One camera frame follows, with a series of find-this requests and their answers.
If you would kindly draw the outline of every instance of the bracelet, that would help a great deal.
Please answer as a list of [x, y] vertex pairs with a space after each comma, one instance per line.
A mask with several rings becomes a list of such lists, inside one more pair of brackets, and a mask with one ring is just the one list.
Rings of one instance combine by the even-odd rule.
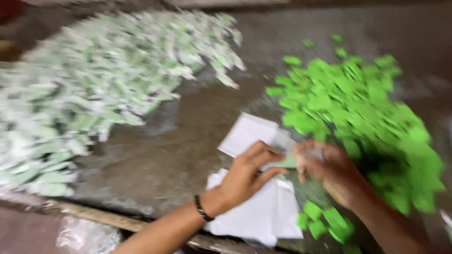
[[196, 209], [198, 209], [199, 214], [205, 221], [210, 222], [210, 221], [215, 220], [215, 218], [209, 217], [209, 215], [207, 215], [206, 212], [201, 207], [201, 202], [199, 201], [199, 195], [195, 195], [193, 200], [195, 202]]

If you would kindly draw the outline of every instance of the white and green pile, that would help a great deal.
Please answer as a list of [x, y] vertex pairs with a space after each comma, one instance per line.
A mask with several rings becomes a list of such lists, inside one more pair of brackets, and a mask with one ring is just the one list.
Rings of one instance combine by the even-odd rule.
[[75, 156], [89, 155], [116, 123], [140, 116], [207, 62], [225, 85], [242, 60], [234, 18], [202, 12], [100, 15], [39, 43], [24, 61], [0, 70], [0, 185], [43, 196], [71, 195]]

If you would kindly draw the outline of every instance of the green pile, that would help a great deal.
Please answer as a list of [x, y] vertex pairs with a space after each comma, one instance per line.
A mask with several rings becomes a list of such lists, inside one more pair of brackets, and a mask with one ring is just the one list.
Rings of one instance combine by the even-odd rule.
[[[328, 222], [328, 228], [320, 220], [321, 216]], [[311, 201], [306, 201], [303, 212], [298, 215], [297, 226], [303, 230], [309, 229], [314, 239], [318, 239], [323, 234], [329, 232], [334, 239], [344, 244], [355, 231], [353, 223], [342, 217], [336, 208], [322, 210]]]
[[284, 126], [319, 141], [340, 140], [353, 159], [390, 158], [365, 173], [375, 189], [405, 215], [411, 203], [433, 212], [434, 193], [445, 189], [439, 180], [443, 163], [422, 120], [406, 104], [388, 99], [392, 79], [402, 74], [397, 61], [384, 55], [366, 64], [343, 48], [336, 52], [341, 64], [315, 59], [306, 68], [298, 57], [284, 57], [292, 67], [289, 77], [277, 76], [278, 86], [266, 88], [287, 108]]

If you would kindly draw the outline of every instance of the plastic sheet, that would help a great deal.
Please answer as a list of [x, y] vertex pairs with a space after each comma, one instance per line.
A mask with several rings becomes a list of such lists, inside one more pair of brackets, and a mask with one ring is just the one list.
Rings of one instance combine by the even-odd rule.
[[56, 246], [67, 254], [108, 254], [120, 242], [121, 233], [116, 227], [65, 216]]

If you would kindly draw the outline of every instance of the human hand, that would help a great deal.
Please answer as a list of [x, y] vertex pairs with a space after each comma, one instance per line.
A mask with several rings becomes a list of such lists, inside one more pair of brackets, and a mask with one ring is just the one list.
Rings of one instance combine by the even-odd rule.
[[[323, 161], [305, 155], [305, 151], [313, 149], [322, 150]], [[352, 209], [360, 195], [372, 191], [369, 183], [348, 158], [347, 152], [337, 146], [305, 140], [294, 146], [293, 153], [297, 157], [300, 182], [305, 182], [305, 175], [308, 173], [320, 181], [328, 193], [345, 208]]]
[[231, 169], [224, 177], [222, 183], [212, 189], [215, 195], [210, 200], [220, 202], [218, 209], [206, 210], [210, 216], [216, 216], [247, 201], [258, 192], [274, 175], [287, 173], [283, 168], [269, 168], [261, 174], [257, 174], [258, 168], [270, 162], [282, 161], [284, 155], [265, 144], [263, 141], [254, 143], [243, 154], [239, 155], [232, 163]]

